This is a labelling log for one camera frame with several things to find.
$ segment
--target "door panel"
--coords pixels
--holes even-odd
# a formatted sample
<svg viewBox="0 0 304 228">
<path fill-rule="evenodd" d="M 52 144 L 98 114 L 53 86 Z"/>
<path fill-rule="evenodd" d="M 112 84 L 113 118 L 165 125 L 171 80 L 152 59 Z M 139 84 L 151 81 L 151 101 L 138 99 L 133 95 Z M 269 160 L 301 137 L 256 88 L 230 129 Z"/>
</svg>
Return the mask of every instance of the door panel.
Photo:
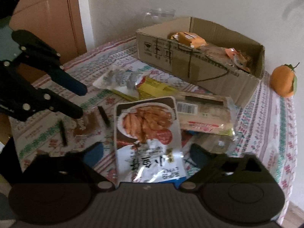
<svg viewBox="0 0 304 228">
<path fill-rule="evenodd" d="M 9 25 L 14 30 L 28 30 L 45 41 L 61 54 L 61 63 L 79 55 L 67 0 L 20 0 Z M 23 64 L 18 72 L 30 82 L 45 74 Z"/>
</svg>

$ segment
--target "printed symbol on box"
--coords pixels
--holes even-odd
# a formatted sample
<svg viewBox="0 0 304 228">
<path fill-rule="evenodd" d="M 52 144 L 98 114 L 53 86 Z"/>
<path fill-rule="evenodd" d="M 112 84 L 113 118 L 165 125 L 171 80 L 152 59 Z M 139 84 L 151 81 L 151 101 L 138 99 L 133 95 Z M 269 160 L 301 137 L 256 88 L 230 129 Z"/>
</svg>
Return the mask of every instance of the printed symbol on box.
<svg viewBox="0 0 304 228">
<path fill-rule="evenodd" d="M 163 55 L 163 47 L 160 47 L 158 45 L 154 45 L 154 54 L 157 55 Z"/>
<path fill-rule="evenodd" d="M 172 57 L 173 57 L 173 51 L 165 48 L 164 57 L 172 59 Z"/>
<path fill-rule="evenodd" d="M 147 42 L 145 42 L 144 44 L 145 44 L 145 50 L 149 51 L 149 52 L 152 52 L 152 44 L 147 43 Z"/>
</svg>

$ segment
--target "barcode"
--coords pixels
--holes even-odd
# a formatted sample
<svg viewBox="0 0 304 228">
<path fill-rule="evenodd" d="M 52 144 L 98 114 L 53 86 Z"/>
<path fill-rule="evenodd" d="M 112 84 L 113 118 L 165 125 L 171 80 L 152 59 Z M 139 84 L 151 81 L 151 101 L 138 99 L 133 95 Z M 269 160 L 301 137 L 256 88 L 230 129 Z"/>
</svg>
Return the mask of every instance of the barcode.
<svg viewBox="0 0 304 228">
<path fill-rule="evenodd" d="M 197 114 L 198 105 L 177 102 L 177 111 L 189 114 Z"/>
</svg>

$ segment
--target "table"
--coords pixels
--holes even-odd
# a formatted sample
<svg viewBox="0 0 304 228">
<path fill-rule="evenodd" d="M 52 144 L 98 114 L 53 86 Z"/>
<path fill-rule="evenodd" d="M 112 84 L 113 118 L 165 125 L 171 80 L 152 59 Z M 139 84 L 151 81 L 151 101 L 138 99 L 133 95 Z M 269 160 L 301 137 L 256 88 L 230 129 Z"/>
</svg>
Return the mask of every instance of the table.
<svg viewBox="0 0 304 228">
<path fill-rule="evenodd" d="M 105 67 L 111 64 L 130 70 L 149 71 L 150 77 L 166 82 L 180 90 L 206 92 L 201 87 L 189 84 L 139 61 L 135 37 L 126 37 L 102 45 L 64 65 L 71 76 L 87 85 L 88 93 L 83 97 L 79 97 L 52 82 L 48 76 L 43 76 L 33 85 L 51 89 L 81 106 L 84 111 L 102 105 L 113 121 L 112 114 L 115 104 L 126 102 L 126 100 L 108 90 L 92 86 L 93 81 L 104 73 Z M 285 193 L 286 203 L 278 220 L 279 223 L 282 223 L 288 207 L 295 174 L 297 132 L 294 112 L 292 97 L 284 99 L 271 90 L 269 88 L 269 74 L 265 73 L 247 106 L 238 109 L 235 123 L 236 132 L 240 134 L 241 140 L 237 144 L 233 156 L 241 156 L 245 152 L 255 153 L 272 172 Z M 50 156 L 60 156 L 70 150 L 83 150 L 96 141 L 102 141 L 104 156 L 94 169 L 115 182 L 113 131 L 106 129 L 102 121 L 99 121 L 100 128 L 91 136 L 83 136 L 77 141 L 69 143 L 67 147 L 63 147 L 57 122 L 59 118 L 66 119 L 67 117 L 61 113 L 45 110 L 34 114 L 26 122 L 10 118 L 22 170 L 25 170 L 36 154 L 42 151 L 48 152 Z M 277 161 L 272 167 L 274 157 L 277 158 Z M 199 169 L 193 166 L 189 155 L 184 158 L 188 174 L 193 175 Z"/>
</svg>

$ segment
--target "floral tablecloth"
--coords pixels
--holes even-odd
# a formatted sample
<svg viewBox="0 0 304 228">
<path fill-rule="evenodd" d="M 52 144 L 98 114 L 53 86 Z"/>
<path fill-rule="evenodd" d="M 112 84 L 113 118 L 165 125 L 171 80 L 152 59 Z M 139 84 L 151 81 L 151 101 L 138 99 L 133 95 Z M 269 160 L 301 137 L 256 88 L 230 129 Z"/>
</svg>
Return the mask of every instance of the floral tablecloth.
<svg viewBox="0 0 304 228">
<path fill-rule="evenodd" d="M 87 85 L 88 93 L 83 97 L 52 82 L 48 76 L 40 78 L 34 83 L 34 86 L 49 88 L 81 106 L 85 111 L 102 105 L 109 118 L 113 120 L 115 104 L 126 102 L 126 100 L 108 90 L 92 86 L 93 81 L 104 73 L 105 67 L 112 64 L 130 70 L 149 71 L 150 77 L 180 90 L 206 92 L 201 87 L 184 82 L 139 61 L 134 37 L 102 45 L 64 65 L 71 76 Z M 58 127 L 59 118 L 66 119 L 61 113 L 45 110 L 36 113 L 26 122 L 10 119 L 22 170 L 41 151 L 48 152 L 51 156 L 60 156 L 67 151 L 83 150 L 96 141 L 102 141 L 104 156 L 94 169 L 109 180 L 116 182 L 113 130 L 107 129 L 99 118 L 100 128 L 93 134 L 83 136 L 73 143 L 68 143 L 67 147 L 63 147 Z M 269 74 L 265 73 L 250 102 L 245 108 L 238 110 L 235 128 L 236 132 L 240 133 L 241 140 L 237 144 L 233 156 L 241 156 L 245 152 L 255 153 L 271 171 L 285 193 L 285 207 L 278 220 L 279 223 L 282 223 L 291 195 L 297 155 L 297 132 L 292 97 L 283 99 L 271 90 Z M 274 157 L 277 158 L 277 161 L 275 167 L 272 167 Z M 189 175 L 193 175 L 199 170 L 191 163 L 188 155 L 185 156 L 185 165 Z"/>
</svg>

